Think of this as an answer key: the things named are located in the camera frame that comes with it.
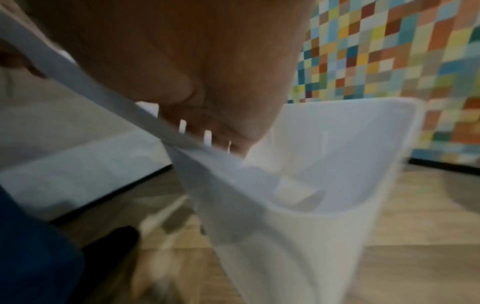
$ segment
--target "wall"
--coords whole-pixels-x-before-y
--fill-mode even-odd
[[[412,156],[480,167],[480,1],[327,0],[314,7],[289,103],[426,100]]]
[[[160,141],[53,81],[0,69],[0,185],[53,219],[170,164]]]

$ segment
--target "laminate floor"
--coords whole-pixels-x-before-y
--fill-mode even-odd
[[[173,170],[59,228],[83,246],[125,225],[141,231],[138,251],[87,302],[242,303]],[[345,303],[480,303],[480,177],[407,166]]]

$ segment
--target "pixelated mosaic pattern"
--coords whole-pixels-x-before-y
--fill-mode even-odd
[[[480,167],[480,0],[325,0],[289,103],[418,97],[412,156]]]

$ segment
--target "dark blue fabric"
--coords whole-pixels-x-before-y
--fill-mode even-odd
[[[80,251],[0,187],[0,303],[66,303],[83,268]]]

